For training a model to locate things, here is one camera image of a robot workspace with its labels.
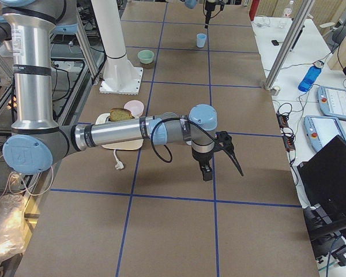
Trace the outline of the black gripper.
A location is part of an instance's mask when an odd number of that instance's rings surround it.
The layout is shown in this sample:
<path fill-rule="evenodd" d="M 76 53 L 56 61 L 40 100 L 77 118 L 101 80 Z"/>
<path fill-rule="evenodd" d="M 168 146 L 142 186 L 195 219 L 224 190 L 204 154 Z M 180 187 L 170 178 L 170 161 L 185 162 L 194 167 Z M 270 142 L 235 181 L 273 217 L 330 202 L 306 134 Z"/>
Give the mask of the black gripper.
<path fill-rule="evenodd" d="M 199 163 L 202 173 L 202 179 L 204 181 L 212 180 L 212 168 L 210 166 L 210 160 L 213 158 L 213 151 L 198 152 L 194 148 L 191 149 L 193 158 Z"/>
<path fill-rule="evenodd" d="M 205 1 L 206 14 L 205 14 L 205 26 L 204 26 L 204 28 L 208 28 L 212 12 L 215 10 L 215 8 L 216 8 L 216 0 L 206 0 Z"/>

